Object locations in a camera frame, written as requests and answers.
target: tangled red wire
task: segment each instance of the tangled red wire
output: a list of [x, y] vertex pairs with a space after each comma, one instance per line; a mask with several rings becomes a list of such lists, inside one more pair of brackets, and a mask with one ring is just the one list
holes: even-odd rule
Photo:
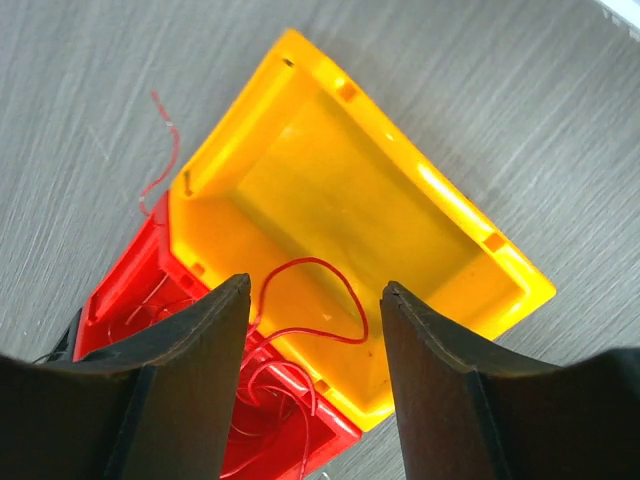
[[[369, 322], [367, 320], [367, 315], [364, 311], [364, 308], [362, 306], [362, 303], [360, 302], [360, 299], [358, 298], [357, 294], [355, 293], [353, 287], [351, 286], [351, 284], [349, 283], [349, 280], [342, 274], [342, 272], [340, 272], [336, 267], [334, 267], [332, 264], [330, 264], [329, 262], [316, 258], [316, 257], [303, 257], [303, 258], [298, 258], [295, 260], [291, 260], [290, 262], [287, 262], [277, 268], [275, 268], [273, 271], [271, 271], [265, 278], [264, 282], [262, 283], [262, 286], [260, 288], [260, 293], [258, 294], [258, 305], [256, 308], [256, 317], [254, 322], [250, 325], [249, 330], [248, 330], [248, 334], [247, 337], [251, 336], [258, 328], [258, 326], [260, 325], [260, 322], [262, 320], [262, 317], [264, 315], [264, 309], [265, 309], [265, 304], [266, 304], [266, 298], [267, 298], [267, 290], [269, 285], [271, 284], [272, 280], [280, 273], [282, 273], [283, 271], [294, 267], [296, 265], [301, 265], [301, 264], [316, 264], [316, 265], [320, 265], [326, 269], [328, 269], [329, 271], [331, 271], [333, 274], [335, 274], [344, 284], [344, 286], [347, 289], [347, 292], [349, 293], [349, 295], [351, 296], [351, 298], [353, 299], [356, 308], [358, 310], [358, 313], [361, 317], [362, 320], [362, 328], [363, 328], [363, 332], [362, 332], [362, 336], [359, 338], [349, 338], [349, 337], [344, 337], [342, 335], [336, 335], [334, 333], [331, 332], [325, 332], [322, 330], [316, 330], [313, 328], [306, 328], [306, 327], [291, 327], [291, 328], [284, 328], [282, 330], [276, 331], [274, 333], [272, 333], [271, 335], [265, 337], [255, 348], [253, 348], [253, 350], [249, 351], [248, 353], [245, 354], [243, 360], [242, 360], [242, 364], [240, 366], [240, 371], [242, 373], [242, 371], [244, 369], [246, 369], [249, 365], [249, 363], [255, 359], [255, 357], [260, 353], [261, 350], [263, 350], [267, 345], [269, 345], [272, 341], [274, 341], [277, 338], [280, 338], [284, 335], [292, 335], [292, 334], [305, 334], [305, 335], [313, 335], [313, 336], [317, 336], [317, 337], [322, 337], [322, 338], [328, 338], [330, 340], [334, 340], [337, 342], [342, 342], [342, 343], [346, 343], [349, 345], [359, 345], [362, 343], [365, 343], [367, 341], [367, 339], [369, 338]], [[269, 369], [270, 367], [274, 367], [274, 366], [281, 366], [281, 367], [285, 367], [288, 368], [290, 370], [293, 370], [295, 372], [297, 372], [304, 380], [304, 382], [306, 383], [307, 389], [311, 395], [311, 408], [310, 408], [310, 413], [307, 413], [307, 407], [304, 405], [304, 403], [302, 402], [301, 399], [299, 399], [298, 397], [296, 397], [293, 393], [289, 392], [288, 390], [285, 390], [284, 388], [281, 387], [276, 387], [274, 385], [267, 385], [267, 384], [257, 384], [257, 378], [260, 375], [261, 372]], [[238, 401], [248, 405], [248, 406], [253, 406], [253, 407], [259, 407], [260, 402], [258, 399], [258, 395], [256, 392], [256, 389], [263, 389], [263, 390], [267, 390], [267, 391], [276, 391], [279, 392], [283, 395], [286, 395], [286, 397], [289, 397], [290, 399], [292, 399], [295, 404], [298, 406], [298, 408], [300, 409], [303, 419], [304, 419], [304, 424], [305, 424], [305, 442], [304, 442], [304, 450], [302, 452], [302, 461], [300, 462], [300, 470], [299, 470], [299, 478], [302, 479], [304, 478], [304, 474], [305, 474], [305, 470], [307, 467], [307, 463], [309, 461], [309, 448], [310, 448], [310, 443], [311, 443], [311, 432], [310, 432], [310, 417], [315, 416], [316, 415], [316, 411], [318, 408], [318, 403], [317, 403], [317, 397], [316, 397], [316, 393], [315, 393], [315, 388], [313, 386], [313, 381], [311, 379], [311, 377], [309, 376], [309, 374], [300, 366], [297, 365], [293, 362], [289, 362], [286, 360], [268, 360], [265, 362], [262, 362], [258, 365], [258, 367], [253, 371], [253, 373], [251, 374], [249, 381], [247, 382], [246, 386], [242, 386], [239, 387], [238, 392], [236, 394], [236, 398]], [[246, 390], [247, 394], [249, 396], [249, 399], [243, 398], [242, 395], [240, 395], [240, 392]], [[278, 413], [278, 423], [276, 424], [276, 427], [283, 421], [283, 408], [281, 406], [279, 413]], [[234, 429], [236, 432], [238, 432], [239, 434], [245, 435], [247, 437], [266, 437], [265, 440], [263, 440], [263, 443], [261, 445], [261, 448], [258, 450], [258, 452], [246, 459], [245, 461], [243, 461], [240, 465], [235, 466], [233, 469], [231, 470], [227, 470], [225, 472], [222, 473], [222, 475], [220, 476], [221, 479], [224, 478], [229, 478], [231, 476], [233, 476], [234, 474], [240, 472], [242, 469], [244, 469], [245, 467], [247, 467], [248, 465], [250, 465], [251, 463], [253, 463], [254, 461], [256, 461], [261, 455], [262, 453], [266, 450], [266, 448], [268, 448], [268, 446], [271, 445], [272, 442], [275, 441], [275, 435], [277, 435], [277, 428], [276, 431], [274, 432], [261, 432], [258, 434], [255, 433], [249, 433], [249, 432], [244, 432], [241, 429], [239, 429], [236, 425], [234, 425], [232, 423], [232, 429]]]

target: red plastic tray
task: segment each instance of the red plastic tray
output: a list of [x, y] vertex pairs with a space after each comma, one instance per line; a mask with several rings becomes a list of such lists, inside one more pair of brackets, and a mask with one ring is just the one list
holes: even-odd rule
[[[262, 339], [259, 333], [253, 333], [247, 338], [245, 353], [252, 351]], [[240, 384], [246, 384], [247, 377], [251, 376], [260, 362], [270, 359], [282, 360], [283, 357], [273, 347], [267, 346], [243, 370]], [[299, 374], [286, 367], [271, 366], [260, 374], [258, 380], [260, 384], [284, 387], [303, 401], [308, 412], [311, 411], [311, 395], [307, 383]], [[277, 419], [280, 402], [274, 397], [269, 399], [269, 396], [268, 392], [261, 395], [261, 407], [256, 409], [236, 400], [232, 424], [241, 430], [253, 432], [264, 431], [270, 425], [272, 426], [274, 418]], [[316, 415], [310, 417], [310, 447], [305, 475], [328, 463], [358, 442], [362, 436], [360, 429], [326, 401], [317, 389], [316, 396], [318, 408]], [[225, 451], [223, 474], [233, 471], [250, 458], [255, 457], [255, 460], [237, 473], [224, 478], [231, 480], [297, 479], [305, 438], [303, 414], [296, 406], [291, 410], [291, 415], [280, 424], [279, 430], [266, 442], [261, 437], [253, 440], [241, 435], [232, 427]]]
[[127, 338], [209, 292], [169, 248], [168, 193], [91, 294], [78, 326], [74, 360]]

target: gray table surface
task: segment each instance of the gray table surface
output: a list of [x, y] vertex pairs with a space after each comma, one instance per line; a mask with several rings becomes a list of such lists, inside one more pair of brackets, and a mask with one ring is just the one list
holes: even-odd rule
[[[640, 344], [640, 45], [589, 0], [0, 0], [0, 351], [32, 359], [286, 27], [333, 57], [547, 274], [500, 343]], [[157, 198], [152, 195], [150, 202]], [[404, 478], [393, 419], [314, 478]]]

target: plastic tray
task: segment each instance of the plastic tray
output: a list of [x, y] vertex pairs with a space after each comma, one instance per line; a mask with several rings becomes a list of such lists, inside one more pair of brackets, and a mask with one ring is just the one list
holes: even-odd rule
[[[210, 288], [249, 272], [259, 286], [296, 257], [331, 262], [371, 321], [359, 347], [276, 341], [322, 379], [327, 400], [369, 430], [393, 412], [378, 301], [402, 282], [494, 339], [549, 300], [551, 283], [300, 34], [271, 49], [171, 186], [171, 249]], [[318, 267], [274, 281], [263, 335], [309, 326], [357, 337], [340, 282]]]
[[[247, 339], [245, 351], [253, 350], [262, 338], [261, 335], [255, 332]], [[255, 361], [248, 365], [242, 375], [249, 377], [259, 362], [281, 358], [282, 356], [273, 347], [269, 346], [263, 350], [262, 354], [256, 357]], [[285, 367], [272, 366], [264, 370], [258, 381], [260, 384], [277, 385], [286, 388], [298, 398], [301, 398], [307, 412], [310, 412], [311, 395], [307, 384], [298, 374]], [[319, 392], [316, 395], [318, 409], [316, 416], [311, 417], [310, 421], [310, 448], [308, 464], [305, 469], [307, 475], [354, 445], [362, 436], [362, 432], [327, 402]], [[245, 431], [267, 430], [274, 425], [274, 417], [277, 418], [279, 402], [272, 400], [271, 407], [269, 409], [269, 405], [266, 405], [266, 408], [263, 406], [261, 409], [255, 410], [247, 407], [242, 402], [236, 401], [232, 423]], [[302, 415], [300, 409], [294, 406], [292, 414], [280, 425], [274, 436], [266, 442], [263, 437], [253, 441], [251, 439], [247, 440], [246, 436], [239, 435], [232, 428], [225, 451], [223, 473], [234, 470], [235, 467], [251, 458], [255, 458], [255, 460], [237, 473], [225, 478], [230, 480], [253, 480], [256, 478], [261, 480], [297, 479], [305, 442], [305, 424]]]
[[102, 283], [88, 298], [74, 360], [129, 337], [203, 297], [205, 287], [169, 249], [168, 193]]

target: red wire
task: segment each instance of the red wire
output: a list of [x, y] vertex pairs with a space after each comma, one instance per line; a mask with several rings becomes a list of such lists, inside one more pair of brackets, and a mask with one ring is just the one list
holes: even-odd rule
[[[307, 414], [307, 410], [305, 408], [305, 405], [302, 403], [302, 401], [296, 397], [293, 393], [289, 392], [288, 390], [285, 390], [284, 388], [280, 388], [277, 387], [275, 385], [259, 385], [259, 388], [263, 388], [265, 390], [274, 390], [277, 392], [280, 392], [284, 395], [287, 395], [288, 397], [290, 397], [294, 402], [296, 402], [296, 404], [298, 405], [298, 407], [300, 407], [300, 411], [302, 413], [302, 418], [304, 419], [304, 426], [305, 426], [305, 442], [304, 442], [304, 450], [302, 453], [302, 461], [300, 462], [300, 473], [298, 475], [298, 479], [299, 480], [304, 480], [304, 472], [307, 469], [307, 463], [309, 461], [309, 447], [311, 445], [311, 430], [310, 430], [310, 421], [309, 421], [309, 415]], [[242, 462], [240, 465], [236, 466], [235, 468], [233, 468], [230, 471], [224, 472], [220, 475], [220, 478], [229, 478], [232, 475], [235, 475], [236, 473], [240, 472], [242, 469], [246, 468], [247, 466], [251, 465], [253, 462], [255, 462], [260, 456], [262, 456], [264, 454], [264, 452], [267, 450], [267, 448], [269, 448], [271, 445], [269, 445], [269, 447], [265, 447], [265, 444], [267, 443], [267, 441], [265, 440], [265, 442], [263, 443], [263, 445], [260, 446], [258, 452], [253, 455], [252, 457], [248, 458], [247, 460], [245, 460], [244, 462]]]
[[[258, 328], [258, 326], [260, 325], [260, 322], [262, 321], [262, 317], [264, 315], [264, 309], [265, 309], [265, 304], [266, 304], [266, 298], [267, 298], [267, 290], [269, 285], [271, 284], [272, 280], [281, 272], [294, 267], [296, 265], [301, 265], [301, 264], [308, 264], [308, 263], [314, 263], [317, 265], [321, 265], [325, 268], [327, 268], [328, 270], [330, 270], [334, 275], [336, 275], [344, 284], [345, 288], [347, 289], [347, 292], [349, 293], [349, 295], [351, 296], [352, 300], [354, 301], [356, 308], [358, 310], [358, 313], [362, 319], [362, 336], [360, 338], [349, 338], [349, 337], [344, 337], [342, 335], [336, 335], [334, 333], [331, 332], [324, 332], [321, 330], [316, 330], [313, 328], [306, 328], [306, 327], [291, 327], [291, 328], [285, 328], [279, 331], [276, 331], [274, 333], [272, 333], [271, 335], [265, 337], [253, 350], [251, 350], [250, 352], [247, 352], [243, 358], [242, 364], [240, 369], [243, 370], [245, 369], [249, 362], [251, 360], [253, 360], [255, 358], [255, 356], [258, 354], [258, 352], [260, 350], [262, 350], [263, 348], [265, 348], [269, 343], [271, 343], [273, 340], [280, 338], [284, 335], [289, 335], [289, 334], [295, 334], [295, 333], [302, 333], [302, 334], [308, 334], [308, 335], [315, 335], [318, 337], [322, 337], [322, 338], [328, 338], [331, 340], [335, 340], [338, 342], [342, 342], [342, 343], [346, 343], [346, 344], [350, 344], [350, 345], [359, 345], [362, 344], [364, 342], [367, 341], [367, 339], [369, 338], [369, 322], [367, 320], [367, 315], [364, 311], [364, 308], [362, 306], [362, 303], [360, 302], [360, 299], [358, 298], [358, 296], [356, 295], [353, 287], [351, 286], [351, 284], [349, 283], [349, 280], [342, 274], [342, 272], [340, 272], [336, 267], [334, 267], [332, 264], [330, 264], [329, 262], [316, 258], [316, 257], [303, 257], [303, 258], [298, 258], [295, 260], [291, 260], [287, 263], [284, 263], [283, 265], [280, 265], [279, 267], [275, 268], [273, 271], [271, 271], [265, 278], [264, 282], [262, 283], [262, 286], [260, 287], [260, 293], [258, 294], [258, 306], [257, 306], [257, 312], [256, 312], [256, 317], [255, 320], [253, 322], [253, 324], [251, 324], [249, 326], [248, 332], [247, 332], [247, 337], [250, 337]], [[307, 387], [309, 390], [309, 393], [311, 395], [311, 413], [310, 415], [313, 416], [316, 414], [317, 412], [317, 408], [318, 408], [318, 399], [316, 396], [316, 392], [315, 392], [315, 388], [313, 387], [313, 381], [311, 380], [311, 377], [309, 376], [309, 374], [300, 366], [297, 365], [293, 362], [289, 362], [286, 360], [269, 360], [266, 361], [264, 363], [261, 363], [258, 365], [258, 367], [256, 368], [256, 370], [254, 372], [252, 372], [251, 377], [249, 378], [249, 381], [247, 382], [247, 386], [246, 387], [239, 387], [238, 391], [236, 392], [236, 398], [248, 405], [252, 405], [252, 406], [259, 406], [260, 401], [256, 396], [256, 392], [255, 392], [255, 388], [262, 388], [262, 389], [267, 389], [267, 390], [272, 390], [272, 391], [278, 391], [281, 392], [284, 395], [289, 396], [290, 398], [292, 398], [296, 404], [300, 407], [303, 417], [304, 417], [304, 421], [305, 421], [305, 428], [306, 428], [306, 441], [305, 441], [305, 448], [303, 451], [303, 456], [302, 456], [302, 460], [300, 463], [300, 476], [299, 478], [302, 479], [304, 477], [304, 472], [306, 470], [306, 466], [307, 463], [309, 461], [309, 446], [310, 446], [310, 442], [311, 442], [311, 433], [310, 433], [310, 427], [309, 427], [309, 416], [307, 415], [307, 411], [306, 408], [304, 406], [304, 404], [302, 403], [302, 401], [300, 399], [298, 399], [293, 393], [289, 392], [288, 390], [281, 388], [281, 387], [276, 387], [273, 385], [255, 385], [256, 379], [257, 377], [260, 375], [261, 372], [263, 372], [264, 370], [266, 370], [267, 368], [274, 366], [274, 365], [281, 365], [284, 366], [286, 368], [291, 368], [293, 370], [296, 370], [304, 379], [304, 381], [307, 383]], [[247, 402], [246, 399], [244, 399], [241, 395], [240, 395], [240, 390], [247, 390], [247, 393], [249, 394], [250, 397], [250, 403]], [[276, 428], [275, 428], [275, 432], [277, 432], [280, 428], [280, 425], [282, 424], [282, 422], [284, 421], [283, 418], [283, 409], [284, 409], [284, 402], [280, 405], [280, 411], [279, 411], [279, 421], [278, 424], [276, 424]], [[235, 428], [235, 425], [232, 425], [232, 428], [234, 430], [236, 430], [238, 433], [240, 434], [246, 434], [248, 432], [243, 432], [238, 428]], [[264, 452], [265, 447], [264, 444], [260, 446], [260, 451], [252, 456], [251, 458], [247, 459], [246, 461], [242, 462], [242, 464], [238, 465], [237, 467], [235, 467], [233, 470], [229, 471], [229, 472], [225, 472], [223, 475], [220, 476], [220, 478], [228, 478], [232, 475], [234, 475], [235, 473], [238, 473], [239, 471], [241, 471], [242, 469], [244, 469], [245, 467], [247, 467], [248, 465], [250, 465], [251, 463], [253, 463], [254, 461], [256, 461], [259, 456], [262, 454], [262, 452]]]
[[262, 287], [260, 287], [260, 293], [258, 295], [258, 307], [256, 312], [256, 318], [253, 324], [251, 325], [251, 327], [249, 328], [248, 335], [251, 335], [253, 332], [255, 332], [258, 326], [260, 325], [262, 316], [264, 314], [267, 288], [269, 287], [269, 284], [271, 283], [273, 278], [288, 268], [294, 267], [296, 265], [301, 265], [304, 263], [315, 263], [318, 265], [322, 265], [323, 267], [327, 268], [332, 273], [334, 273], [342, 281], [342, 283], [347, 289], [347, 292], [349, 292], [351, 299], [356, 304], [356, 308], [358, 309], [358, 313], [360, 314], [360, 318], [362, 319], [362, 337], [360, 338], [343, 337], [342, 335], [336, 335], [335, 333], [323, 332], [321, 330], [316, 330], [314, 328], [306, 328], [306, 327], [285, 328], [277, 332], [274, 332], [268, 337], [264, 338], [264, 340], [262, 340], [262, 342], [260, 342], [260, 344], [258, 344], [258, 346], [242, 360], [241, 368], [244, 368], [253, 359], [253, 357], [257, 355], [257, 352], [259, 352], [262, 348], [267, 346], [276, 338], [280, 338], [284, 335], [290, 335], [294, 333], [303, 333], [307, 335], [314, 335], [316, 337], [329, 338], [331, 340], [347, 343], [349, 345], [360, 345], [362, 343], [365, 343], [369, 338], [369, 321], [367, 320], [367, 314], [364, 311], [364, 307], [362, 306], [362, 303], [360, 302], [358, 295], [353, 290], [351, 283], [349, 283], [349, 280], [347, 280], [347, 277], [345, 277], [342, 274], [342, 272], [340, 272], [340, 270], [338, 270], [336, 267], [331, 265], [329, 262], [316, 257], [303, 257], [303, 258], [297, 258], [295, 260], [291, 260], [290, 262], [280, 265], [278, 268], [274, 269], [271, 273], [269, 273], [269, 275], [267, 275], [267, 277], [265, 278], [262, 284]]
[[140, 207], [140, 211], [145, 217], [151, 216], [151, 213], [147, 210], [147, 207], [144, 206], [145, 197], [149, 195], [149, 192], [151, 192], [151, 190], [153, 190], [158, 185], [160, 185], [169, 176], [169, 174], [171, 173], [171, 170], [173, 170], [173, 167], [178, 161], [178, 156], [180, 155], [180, 132], [171, 121], [171, 118], [169, 117], [169, 114], [165, 110], [162, 103], [160, 103], [160, 97], [158, 96], [158, 92], [156, 92], [155, 90], [152, 91], [151, 98], [153, 98], [153, 102], [156, 104], [156, 108], [158, 109], [160, 116], [164, 120], [164, 123], [167, 125], [167, 128], [169, 129], [169, 131], [171, 132], [171, 135], [173, 136], [173, 150], [171, 152], [171, 159], [165, 171], [162, 172], [162, 175], [160, 175], [153, 182], [147, 185], [147, 187], [144, 190], [142, 190], [142, 193], [140, 193], [140, 197], [138, 197], [138, 206]]
[[254, 402], [254, 405], [258, 405], [260, 403], [255, 396], [255, 392], [253, 391], [253, 386], [256, 381], [256, 378], [258, 375], [260, 375], [260, 373], [263, 370], [271, 367], [272, 365], [282, 365], [284, 367], [292, 368], [296, 370], [300, 375], [302, 375], [302, 377], [307, 381], [307, 387], [309, 388], [309, 393], [311, 394], [311, 415], [315, 415], [316, 409], [318, 408], [318, 401], [316, 398], [316, 390], [315, 388], [313, 388], [313, 382], [311, 381], [311, 377], [300, 365], [297, 365], [293, 362], [289, 362], [287, 360], [269, 360], [268, 362], [261, 363], [255, 369], [255, 371], [251, 375], [251, 378], [247, 382], [249, 397]]
[[196, 303], [196, 300], [194, 298], [183, 298], [182, 300], [177, 300], [175, 302], [172, 303], [165, 303], [164, 305], [159, 305], [158, 310], [156, 311], [156, 314], [154, 315], [153, 321], [157, 322], [160, 320], [160, 314], [163, 312], [167, 312], [169, 315], [175, 315], [178, 312], [181, 312], [183, 309], [187, 308], [179, 308], [177, 311], [172, 312], [170, 309], [174, 309], [179, 305], [182, 305], [183, 303], [187, 303], [187, 302], [191, 302], [189, 305], [187, 305], [188, 307], [190, 307], [191, 305], [193, 305], [194, 303]]
[[[244, 387], [238, 387], [238, 391], [240, 391], [240, 390], [248, 390], [248, 387], [247, 387], [247, 386], [244, 386]], [[245, 405], [249, 405], [249, 406], [251, 406], [251, 407], [255, 406], [255, 405], [253, 404], [253, 400], [251, 400], [251, 399], [250, 399], [249, 401], [246, 401], [245, 399], [241, 398], [239, 395], [237, 396], [237, 398], [238, 398], [242, 403], [244, 403]], [[244, 435], [244, 436], [246, 436], [246, 437], [264, 437], [265, 435], [269, 435], [269, 434], [274, 433], [274, 431], [276, 431], [276, 430], [280, 427], [281, 422], [282, 422], [283, 420], [285, 420], [285, 419], [286, 419], [285, 417], [288, 417], [288, 416], [289, 416], [289, 414], [290, 414], [290, 412], [287, 412], [287, 413], [285, 414], [284, 407], [287, 405], [286, 400], [287, 400], [287, 397], [286, 397], [286, 396], [283, 396], [283, 397], [281, 398], [281, 401], [280, 401], [280, 407], [278, 408], [278, 421], [279, 421], [280, 423], [277, 423], [277, 424], [275, 425], [275, 428], [272, 428], [272, 430], [271, 430], [271, 431], [263, 431], [263, 432], [260, 432], [260, 433], [256, 433], [256, 432], [247, 432], [247, 431], [245, 431], [245, 430], [240, 429], [238, 426], [236, 426], [236, 425], [233, 423], [233, 420], [231, 421], [231, 428], [232, 428], [232, 429], [234, 429], [236, 432], [238, 432], [238, 433], [240, 433], [240, 434], [242, 434], [242, 435]]]

